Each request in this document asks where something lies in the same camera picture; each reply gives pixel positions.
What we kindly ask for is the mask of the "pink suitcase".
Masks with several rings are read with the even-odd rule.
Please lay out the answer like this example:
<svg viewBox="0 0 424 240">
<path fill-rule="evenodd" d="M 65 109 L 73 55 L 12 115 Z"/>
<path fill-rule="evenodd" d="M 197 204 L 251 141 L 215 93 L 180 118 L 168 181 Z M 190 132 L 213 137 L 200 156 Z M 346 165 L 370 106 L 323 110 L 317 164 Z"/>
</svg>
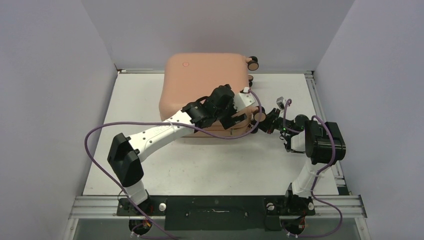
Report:
<svg viewBox="0 0 424 240">
<path fill-rule="evenodd" d="M 212 91 L 224 85 L 230 85 L 234 93 L 252 85 L 250 71 L 259 68 L 257 57 L 246 57 L 238 53 L 178 53 L 166 63 L 162 92 L 159 100 L 159 113 L 164 121 L 190 102 L 210 96 Z M 186 137 L 218 137 L 238 139 L 250 134 L 252 114 L 258 107 L 255 104 L 244 112 L 247 119 L 237 125 L 223 129 L 220 122 L 197 131 Z"/>
</svg>

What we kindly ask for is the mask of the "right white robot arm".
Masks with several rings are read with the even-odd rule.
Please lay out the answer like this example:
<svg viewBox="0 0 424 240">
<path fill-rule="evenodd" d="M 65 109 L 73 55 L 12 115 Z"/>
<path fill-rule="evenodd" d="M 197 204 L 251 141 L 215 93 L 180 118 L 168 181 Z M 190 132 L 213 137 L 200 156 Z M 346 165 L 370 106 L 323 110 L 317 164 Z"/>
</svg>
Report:
<svg viewBox="0 0 424 240">
<path fill-rule="evenodd" d="M 312 194 L 325 172 L 346 155 L 346 144 L 335 122 L 322 122 L 317 116 L 299 114 L 286 120 L 274 109 L 268 114 L 254 115 L 258 129 L 271 134 L 280 132 L 289 153 L 305 154 L 307 160 L 298 177 L 289 184 L 281 209 L 285 214 L 313 211 Z"/>
</svg>

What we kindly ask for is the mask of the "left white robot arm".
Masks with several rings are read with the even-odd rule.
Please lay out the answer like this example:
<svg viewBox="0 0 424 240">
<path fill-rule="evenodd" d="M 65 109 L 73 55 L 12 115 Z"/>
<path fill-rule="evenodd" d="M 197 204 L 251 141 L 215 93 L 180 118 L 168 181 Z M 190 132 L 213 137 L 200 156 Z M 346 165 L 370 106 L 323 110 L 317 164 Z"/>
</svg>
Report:
<svg viewBox="0 0 424 240">
<path fill-rule="evenodd" d="M 209 96 L 189 102 L 168 119 L 139 133 L 113 139 L 107 161 L 131 200 L 129 208 L 143 215 L 149 208 L 149 194 L 142 178 L 142 162 L 160 148 L 220 122 L 227 130 L 248 118 L 244 112 L 256 102 L 248 87 L 234 93 L 229 84 L 215 88 Z"/>
</svg>

